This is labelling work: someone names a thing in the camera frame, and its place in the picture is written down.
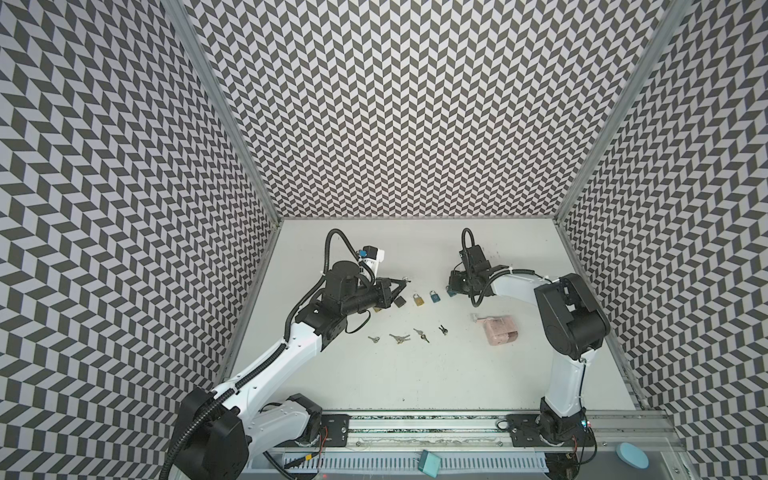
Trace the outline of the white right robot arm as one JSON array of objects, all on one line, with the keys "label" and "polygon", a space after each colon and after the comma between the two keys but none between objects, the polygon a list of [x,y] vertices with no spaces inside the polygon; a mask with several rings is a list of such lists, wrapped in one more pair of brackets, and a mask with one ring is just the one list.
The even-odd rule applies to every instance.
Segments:
[{"label": "white right robot arm", "polygon": [[543,332],[553,350],[548,389],[535,423],[537,440],[560,446],[585,446],[591,426],[583,390],[588,367],[610,333],[585,280],[570,273],[551,280],[531,269],[494,266],[468,227],[461,232],[461,270],[452,270],[448,287],[478,308],[492,296],[515,298],[538,308]]}]

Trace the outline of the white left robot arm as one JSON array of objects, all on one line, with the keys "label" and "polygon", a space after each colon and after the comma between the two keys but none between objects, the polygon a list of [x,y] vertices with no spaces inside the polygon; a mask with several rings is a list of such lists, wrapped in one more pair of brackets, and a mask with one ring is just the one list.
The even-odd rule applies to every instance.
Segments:
[{"label": "white left robot arm", "polygon": [[377,274],[382,249],[351,248],[349,260],[333,262],[331,229],[324,242],[319,280],[290,310],[282,337],[248,367],[212,390],[193,389],[181,402],[164,463],[162,479],[179,472],[186,479],[236,479],[248,461],[272,449],[298,443],[322,449],[328,430],[323,410],[303,394],[274,402],[273,395],[295,372],[350,333],[348,318],[388,309],[407,283]]}]

